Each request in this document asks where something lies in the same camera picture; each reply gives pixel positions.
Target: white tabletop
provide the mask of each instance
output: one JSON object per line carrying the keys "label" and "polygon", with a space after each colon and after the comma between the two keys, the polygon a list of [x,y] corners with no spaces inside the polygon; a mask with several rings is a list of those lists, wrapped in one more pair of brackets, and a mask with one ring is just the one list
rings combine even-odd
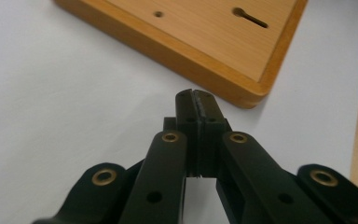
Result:
{"label": "white tabletop", "polygon": [[[142,160],[186,89],[202,90],[51,1],[0,1],[0,223],[53,216],[95,164]],[[270,96],[217,102],[283,169],[349,176],[358,1],[309,0]],[[214,180],[187,180],[185,223],[227,223]]]}

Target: white table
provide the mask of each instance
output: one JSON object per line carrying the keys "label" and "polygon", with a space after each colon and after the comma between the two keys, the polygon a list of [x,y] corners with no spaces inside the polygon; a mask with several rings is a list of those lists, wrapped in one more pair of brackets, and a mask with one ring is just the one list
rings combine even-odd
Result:
{"label": "white table", "polygon": [[[0,223],[51,217],[91,166],[143,159],[185,89],[200,87],[51,1],[0,1]],[[358,1],[309,0],[270,96],[252,110],[217,102],[283,169],[349,177]],[[185,223],[227,223],[214,180],[187,180]]]}

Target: dark object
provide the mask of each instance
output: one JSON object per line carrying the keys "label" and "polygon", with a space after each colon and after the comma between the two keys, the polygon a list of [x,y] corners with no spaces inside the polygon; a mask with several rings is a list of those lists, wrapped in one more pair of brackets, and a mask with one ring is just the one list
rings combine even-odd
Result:
{"label": "dark object", "polygon": [[358,188],[349,180],[315,164],[287,173],[251,135],[231,131],[210,93],[187,90],[144,161],[90,168],[58,214],[35,224],[182,223],[192,176],[217,178],[230,223],[358,223]]}

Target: white surface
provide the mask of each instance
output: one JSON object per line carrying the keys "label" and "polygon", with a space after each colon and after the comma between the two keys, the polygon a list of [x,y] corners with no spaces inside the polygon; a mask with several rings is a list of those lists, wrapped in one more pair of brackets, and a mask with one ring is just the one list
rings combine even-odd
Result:
{"label": "white surface", "polygon": [[[0,223],[53,216],[91,166],[141,160],[194,83],[51,1],[0,1]],[[275,87],[234,130],[290,172],[349,176],[358,108],[358,1],[309,0]],[[227,223],[214,181],[187,182],[185,223]]]}

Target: keyhole slot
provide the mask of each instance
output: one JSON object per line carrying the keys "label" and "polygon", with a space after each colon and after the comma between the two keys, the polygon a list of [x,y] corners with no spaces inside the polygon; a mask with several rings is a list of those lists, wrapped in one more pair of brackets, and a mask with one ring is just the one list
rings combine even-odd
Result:
{"label": "keyhole slot", "polygon": [[259,26],[261,26],[263,28],[268,28],[269,27],[268,24],[266,24],[265,22],[263,22],[263,21],[255,18],[255,17],[249,15],[248,13],[245,12],[245,10],[243,10],[240,7],[234,7],[232,9],[232,14],[234,14],[235,16],[238,16],[238,17],[245,18],[246,20],[251,21],[251,22],[253,22],[253,23],[255,23],[255,24],[257,24],[257,25],[259,25]]}

